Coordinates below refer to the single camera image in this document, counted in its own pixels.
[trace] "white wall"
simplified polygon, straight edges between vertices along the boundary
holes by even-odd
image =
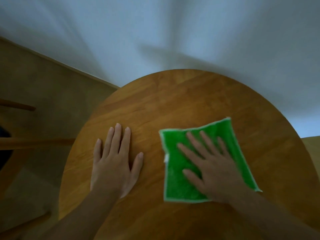
[[[0,0],[0,35],[118,86],[174,68],[230,76],[320,135],[320,0]]]

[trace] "left hand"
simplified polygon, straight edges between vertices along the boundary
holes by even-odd
[[[115,129],[110,127],[103,153],[101,155],[102,141],[97,140],[93,152],[93,168],[90,190],[102,190],[106,193],[116,191],[119,196],[125,197],[138,180],[143,164],[143,153],[140,152],[132,169],[129,168],[129,145],[131,130],[127,127],[121,140],[121,125],[116,124]]]

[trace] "finger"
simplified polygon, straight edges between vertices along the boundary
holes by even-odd
[[[220,152],[219,150],[216,148],[216,146],[214,145],[214,143],[212,142],[212,140],[210,139],[209,136],[207,136],[207,134],[202,130],[200,131],[200,135],[202,137],[202,139],[204,140],[204,142],[206,143],[207,147],[209,148],[209,150],[211,151],[211,153],[213,155],[219,155]]]
[[[93,164],[98,163],[98,161],[100,161],[101,159],[101,144],[102,144],[102,141],[98,139],[96,144],[94,145]]]
[[[228,152],[228,149],[226,147],[226,144],[223,142],[223,140],[221,139],[221,137],[218,137],[218,144],[219,144],[219,147],[222,151],[222,154],[223,156],[227,157],[227,158],[231,158],[230,157],[230,154]]]
[[[133,161],[130,182],[132,183],[132,187],[135,185],[139,178],[139,174],[143,165],[143,153],[139,153]]]
[[[119,146],[121,141],[121,125],[117,123],[114,128],[114,135],[111,142],[110,153],[109,154],[118,154]]]
[[[108,134],[106,136],[106,141],[104,142],[104,147],[103,147],[103,152],[102,152],[102,157],[106,158],[109,155],[110,152],[110,147],[111,147],[111,141],[113,138],[113,135],[115,133],[115,130],[113,127],[110,127]]]
[[[121,146],[119,153],[128,155],[129,154],[129,147],[130,147],[130,137],[131,137],[131,130],[127,127],[124,130],[124,135],[121,141]]]
[[[211,154],[208,152],[208,150],[192,135],[191,132],[187,132],[186,136],[190,140],[191,144],[194,146],[194,148],[200,153],[201,156],[204,158],[209,158]]]
[[[193,171],[184,169],[182,170],[182,172],[184,176],[186,176],[186,178],[189,180],[189,182],[196,187],[197,190],[199,190],[202,194],[205,193],[205,184]]]
[[[198,157],[193,151],[178,143],[178,148],[190,159],[197,167],[201,167],[203,159]]]

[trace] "cleaning cloth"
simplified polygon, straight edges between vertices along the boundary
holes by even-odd
[[[159,131],[162,148],[165,152],[165,179],[164,179],[164,201],[200,203],[210,201],[189,183],[183,175],[183,169],[190,169],[201,178],[200,170],[177,148],[182,143],[190,150],[198,154],[186,137],[187,132],[205,145],[199,132],[204,131],[217,145],[217,137],[221,137],[240,171],[245,183],[255,191],[261,191],[255,182],[246,159],[242,154],[236,136],[234,134],[231,118],[216,121],[198,128],[189,129],[162,129]]]

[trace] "wooden tabletop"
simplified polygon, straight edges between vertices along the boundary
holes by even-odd
[[[130,162],[144,152],[132,191],[115,205],[97,238],[256,239],[257,230],[230,206],[163,202],[164,152],[158,131],[232,118],[235,134],[263,196],[320,230],[320,184],[310,156],[286,118],[265,98],[228,77],[169,70],[117,90],[79,133],[64,169],[59,217],[89,193],[93,150],[110,126],[132,130]]]

